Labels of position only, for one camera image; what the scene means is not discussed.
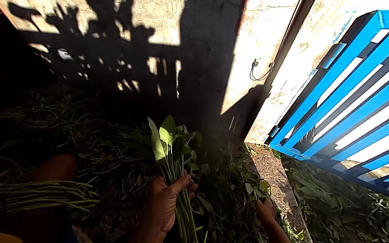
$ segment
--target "pile of vegetables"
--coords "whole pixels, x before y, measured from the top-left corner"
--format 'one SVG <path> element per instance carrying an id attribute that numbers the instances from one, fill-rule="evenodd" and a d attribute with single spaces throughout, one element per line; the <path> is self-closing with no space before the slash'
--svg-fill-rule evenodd
<path id="1" fill-rule="evenodd" d="M 250 152 L 244 144 L 188 132 L 184 125 L 175 127 L 171 117 L 157 129 L 146 116 L 125 111 L 124 105 L 101 106 L 100 95 L 64 84 L 33 92 L 24 105 L 0 113 L 0 173 L 8 170 L 0 177 L 0 187 L 23 190 L 41 163 L 69 153 L 79 162 L 74 183 L 98 196 L 85 197 L 94 200 L 85 204 L 79 203 L 83 198 L 53 203 L 70 205 L 70 218 L 93 242 L 113 242 L 129 238 L 142 220 L 149 181 L 162 174 L 172 184 L 185 169 L 199 189 L 194 200 L 188 199 L 189 191 L 179 196 L 180 220 L 167 240 L 266 241 L 254 204 L 270 197 L 270 186 L 247 170 Z M 68 186 L 57 183 L 48 186 Z M 278 209 L 276 216 L 293 242 L 303 240 L 303 233 L 295 234 Z"/>
<path id="2" fill-rule="evenodd" d="M 89 212 L 98 200 L 91 185 L 72 181 L 30 182 L 0 185 L 0 215 L 24 210 L 65 206 Z"/>
<path id="3" fill-rule="evenodd" d="M 316 242 L 389 242 L 389 198 L 287 156 L 282 163 Z"/>

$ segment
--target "wire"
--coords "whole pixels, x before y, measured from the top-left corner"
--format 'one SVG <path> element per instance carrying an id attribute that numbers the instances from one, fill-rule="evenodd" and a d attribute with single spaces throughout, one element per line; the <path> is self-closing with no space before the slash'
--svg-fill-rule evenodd
<path id="1" fill-rule="evenodd" d="M 267 75 L 271 72 L 271 69 L 272 69 L 272 68 L 270 68 L 270 69 L 267 71 L 267 73 L 266 73 L 265 75 L 263 75 L 262 77 L 260 77 L 260 78 L 255 78 L 255 76 L 253 75 L 253 68 L 254 68 L 254 67 L 255 67 L 255 66 L 251 66 L 251 70 L 250 70 L 250 79 L 253 80 L 253 81 L 261 81 L 261 80 L 267 79 Z"/>
<path id="2" fill-rule="evenodd" d="M 273 65 L 271 66 L 271 64 L 270 64 L 270 69 L 267 71 L 267 73 L 265 75 L 263 75 L 262 77 L 257 79 L 253 75 L 253 68 L 258 65 L 257 62 L 256 62 L 256 59 L 255 59 L 255 61 L 251 64 L 251 70 L 250 70 L 250 79 L 251 80 L 253 80 L 253 81 L 260 81 L 260 80 L 266 80 L 267 79 L 267 75 L 271 72 L 271 69 L 273 69 L 274 63 L 277 60 L 278 55 L 280 54 L 280 51 L 281 51 L 281 49 L 283 47 L 284 42 L 286 41 L 286 37 L 288 36 L 288 34 L 290 32 L 290 28 L 292 27 L 292 24 L 294 23 L 294 20 L 296 18 L 296 14 L 300 10 L 302 1 L 303 0 L 298 0 L 298 3 L 297 3 L 297 5 L 296 5 L 296 7 L 294 9 L 294 12 L 292 13 L 292 18 L 290 19 L 290 21 L 289 21 L 289 23 L 287 25 L 286 31 L 284 33 L 284 36 L 283 36 L 283 38 L 281 40 L 281 43 L 280 43 L 280 46 L 278 48 L 277 55 L 275 56 L 274 61 L 272 62 Z"/>

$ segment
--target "hand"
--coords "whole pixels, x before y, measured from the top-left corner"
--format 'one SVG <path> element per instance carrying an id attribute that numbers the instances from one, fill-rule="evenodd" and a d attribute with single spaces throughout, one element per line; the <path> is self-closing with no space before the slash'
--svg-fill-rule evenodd
<path id="1" fill-rule="evenodd" d="M 256 201 L 256 211 L 263 223 L 271 225 L 276 222 L 274 206 L 269 199 L 265 199 L 265 202 Z"/>
<path id="2" fill-rule="evenodd" d="M 145 210 L 145 220 L 138 226 L 132 243 L 162 242 L 166 233 L 175 223 L 175 204 L 178 193 L 185 187 L 191 191 L 197 190 L 190 175 L 184 175 L 173 185 L 167 186 L 165 179 L 156 177 L 149 189 L 148 203 Z"/>

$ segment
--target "concrete wall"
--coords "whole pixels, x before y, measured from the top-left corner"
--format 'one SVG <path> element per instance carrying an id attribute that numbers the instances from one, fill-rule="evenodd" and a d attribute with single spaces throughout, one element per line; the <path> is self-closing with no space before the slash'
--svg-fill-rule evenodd
<path id="1" fill-rule="evenodd" d="M 340 41 L 355 19 L 389 9 L 383 0 L 316 0 L 272 83 L 247 142 L 262 144 L 317 71 L 327 51 Z"/>
<path id="2" fill-rule="evenodd" d="M 244 137 L 297 0 L 0 0 L 62 81 Z M 63 48 L 70 56 L 62 60 Z"/>

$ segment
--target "bundle of long beans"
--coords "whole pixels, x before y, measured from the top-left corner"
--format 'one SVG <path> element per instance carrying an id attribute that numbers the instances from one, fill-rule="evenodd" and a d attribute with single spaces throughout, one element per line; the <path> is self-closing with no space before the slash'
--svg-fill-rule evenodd
<path id="1" fill-rule="evenodd" d="M 175 127 L 173 118 L 169 115 L 157 130 L 154 122 L 148 118 L 152 131 L 151 146 L 156 161 L 160 164 L 162 174 L 167 185 L 172 185 L 176 180 L 184 176 L 184 165 L 196 159 L 195 151 L 191 151 L 188 141 L 192 135 L 187 132 L 184 125 Z M 190 191 L 184 188 L 177 196 L 175 217 L 178 223 L 179 236 L 182 243 L 195 242 L 197 240 L 196 228 L 193 220 L 193 211 L 190 205 Z"/>
<path id="2" fill-rule="evenodd" d="M 0 216 L 24 210 L 64 206 L 89 212 L 98 200 L 91 185 L 72 181 L 46 181 L 0 185 Z"/>

